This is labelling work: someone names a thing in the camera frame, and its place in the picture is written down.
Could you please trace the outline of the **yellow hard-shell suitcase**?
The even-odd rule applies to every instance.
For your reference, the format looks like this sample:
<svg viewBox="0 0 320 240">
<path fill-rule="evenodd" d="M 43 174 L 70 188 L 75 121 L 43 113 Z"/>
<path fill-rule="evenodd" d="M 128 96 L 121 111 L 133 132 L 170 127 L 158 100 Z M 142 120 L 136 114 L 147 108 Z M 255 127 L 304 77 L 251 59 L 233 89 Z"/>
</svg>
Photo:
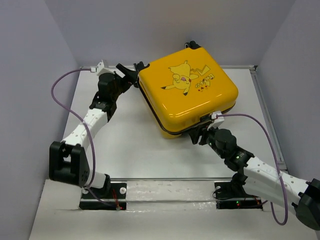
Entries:
<svg viewBox="0 0 320 240">
<path fill-rule="evenodd" d="M 134 68 L 138 87 L 166 139 L 209 122 L 216 111 L 228 112 L 238 98 L 234 82 L 194 40 L 148 64 L 135 63 Z"/>
</svg>

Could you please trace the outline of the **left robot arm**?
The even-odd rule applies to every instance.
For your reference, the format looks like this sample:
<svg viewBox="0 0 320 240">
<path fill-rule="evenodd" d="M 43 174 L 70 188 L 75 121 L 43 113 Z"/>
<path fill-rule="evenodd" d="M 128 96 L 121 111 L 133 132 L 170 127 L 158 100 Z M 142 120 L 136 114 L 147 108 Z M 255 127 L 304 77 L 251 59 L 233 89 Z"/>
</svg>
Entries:
<svg viewBox="0 0 320 240">
<path fill-rule="evenodd" d="M 90 72 L 98 76 L 97 87 L 85 116 L 63 105 L 51 89 L 52 99 L 74 115 L 79 124 L 63 140 L 54 141 L 49 147 L 49 179 L 78 186 L 92 194 L 104 198 L 110 194 L 110 176 L 96 171 L 94 137 L 111 120 L 117 109 L 119 96 L 138 85 L 138 73 L 117 64 L 116 69 L 123 76 L 112 71 L 101 61 L 97 66 L 82 67 L 76 72 Z"/>
</svg>

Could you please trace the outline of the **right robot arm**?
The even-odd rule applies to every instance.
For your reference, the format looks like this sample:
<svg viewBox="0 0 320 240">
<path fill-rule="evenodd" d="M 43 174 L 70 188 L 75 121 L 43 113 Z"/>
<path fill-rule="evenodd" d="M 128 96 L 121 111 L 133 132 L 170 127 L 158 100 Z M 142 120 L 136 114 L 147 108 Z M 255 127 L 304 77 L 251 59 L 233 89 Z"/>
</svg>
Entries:
<svg viewBox="0 0 320 240">
<path fill-rule="evenodd" d="M 235 196 L 261 197 L 294 214 L 308 228 L 320 229 L 320 181 L 294 177 L 241 148 L 230 130 L 205 127 L 189 133 L 193 144 L 208 145 L 238 178 L 230 183 Z"/>
</svg>

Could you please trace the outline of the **silver front rail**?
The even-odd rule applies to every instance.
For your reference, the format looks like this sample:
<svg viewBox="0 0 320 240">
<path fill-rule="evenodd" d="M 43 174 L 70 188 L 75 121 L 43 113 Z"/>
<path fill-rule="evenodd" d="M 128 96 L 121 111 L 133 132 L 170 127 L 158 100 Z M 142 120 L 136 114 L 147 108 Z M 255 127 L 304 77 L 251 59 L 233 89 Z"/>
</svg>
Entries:
<svg viewBox="0 0 320 240">
<path fill-rule="evenodd" d="M 229 181 L 232 176 L 227 177 L 176 177 L 176 178 L 111 178 L 112 182 L 129 181 Z"/>
</svg>

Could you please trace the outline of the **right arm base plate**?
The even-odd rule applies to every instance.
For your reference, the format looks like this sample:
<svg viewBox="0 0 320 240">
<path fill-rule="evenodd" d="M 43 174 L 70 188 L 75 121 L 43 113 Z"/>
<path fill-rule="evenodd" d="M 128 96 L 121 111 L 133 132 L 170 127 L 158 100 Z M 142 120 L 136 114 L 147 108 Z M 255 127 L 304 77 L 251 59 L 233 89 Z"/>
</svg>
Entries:
<svg viewBox="0 0 320 240">
<path fill-rule="evenodd" d="M 215 182 L 212 196 L 218 210 L 263 209 L 260 197 L 245 193 L 242 186 L 231 181 Z"/>
</svg>

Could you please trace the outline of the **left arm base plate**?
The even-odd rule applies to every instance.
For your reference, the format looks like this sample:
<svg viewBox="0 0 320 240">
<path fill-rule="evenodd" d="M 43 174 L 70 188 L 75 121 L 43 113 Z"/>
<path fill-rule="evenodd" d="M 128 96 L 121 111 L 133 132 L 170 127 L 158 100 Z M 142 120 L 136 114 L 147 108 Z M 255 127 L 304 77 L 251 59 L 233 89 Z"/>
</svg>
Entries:
<svg viewBox="0 0 320 240">
<path fill-rule="evenodd" d="M 110 189 L 90 188 L 82 190 L 79 208 L 90 211 L 125 211 L 127 209 L 127 183 L 112 181 Z"/>
</svg>

